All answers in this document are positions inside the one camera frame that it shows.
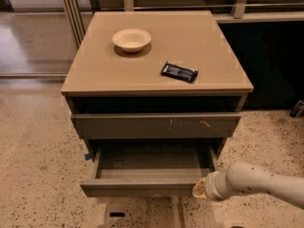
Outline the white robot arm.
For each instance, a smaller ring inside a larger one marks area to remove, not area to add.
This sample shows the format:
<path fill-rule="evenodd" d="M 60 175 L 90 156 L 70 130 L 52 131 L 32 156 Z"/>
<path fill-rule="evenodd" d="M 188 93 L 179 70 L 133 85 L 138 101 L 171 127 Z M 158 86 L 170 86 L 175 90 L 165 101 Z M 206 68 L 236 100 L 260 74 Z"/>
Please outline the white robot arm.
<path fill-rule="evenodd" d="M 304 209 L 303 178 L 273 174 L 247 162 L 234 162 L 224 171 L 208 174 L 192 190 L 195 198 L 213 201 L 253 194 L 268 194 Z"/>

